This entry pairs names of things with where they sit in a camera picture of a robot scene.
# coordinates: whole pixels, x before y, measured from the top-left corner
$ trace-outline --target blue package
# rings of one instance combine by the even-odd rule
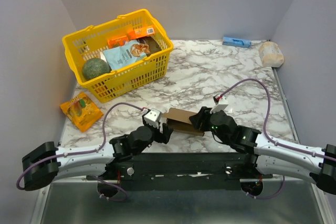
[[[103,54],[112,70],[118,70],[142,60],[150,53],[149,45],[131,40],[121,47],[104,50]]]
[[[251,41],[248,39],[236,39],[236,38],[230,38],[230,37],[223,37],[223,45],[249,48],[251,46]]]

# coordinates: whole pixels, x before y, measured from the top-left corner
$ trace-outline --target light blue snack bag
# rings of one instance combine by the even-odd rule
[[[131,40],[122,47],[115,47],[103,51],[112,70],[118,70],[132,63],[142,60],[150,53],[149,45]]]

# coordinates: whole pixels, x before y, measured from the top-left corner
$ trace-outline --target gray floor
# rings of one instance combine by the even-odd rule
[[[263,195],[280,182],[265,182]],[[272,200],[254,200],[241,191],[142,191],[127,202],[99,199],[96,183],[53,183],[42,223],[323,223],[311,185],[292,180]]]

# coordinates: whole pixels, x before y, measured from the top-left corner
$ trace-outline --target qr code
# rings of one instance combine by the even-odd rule
[[[147,34],[153,34],[153,33],[154,33],[154,28],[147,29]]]

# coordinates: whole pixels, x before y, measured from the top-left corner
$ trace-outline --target marble table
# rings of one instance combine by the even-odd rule
[[[118,102],[167,112],[170,107],[198,112],[201,106],[212,107],[213,95],[221,93],[245,78],[257,78],[271,94],[268,133],[294,141],[271,68],[261,64],[258,49],[261,41],[250,48],[222,46],[219,40],[174,40],[174,50],[166,76],[124,94],[107,103],[100,103],[79,85],[74,95],[85,92],[106,111]],[[232,90],[227,99],[226,113],[238,124],[261,130],[267,109],[266,93],[256,82],[245,82]],[[141,112],[128,106],[116,107],[107,117],[107,139],[135,130],[141,122]],[[68,119],[60,143],[62,147],[83,147],[102,142],[102,118],[87,132],[81,133]],[[173,133],[168,145],[153,143],[145,152],[232,152],[229,146],[216,143],[211,134],[203,137]]]

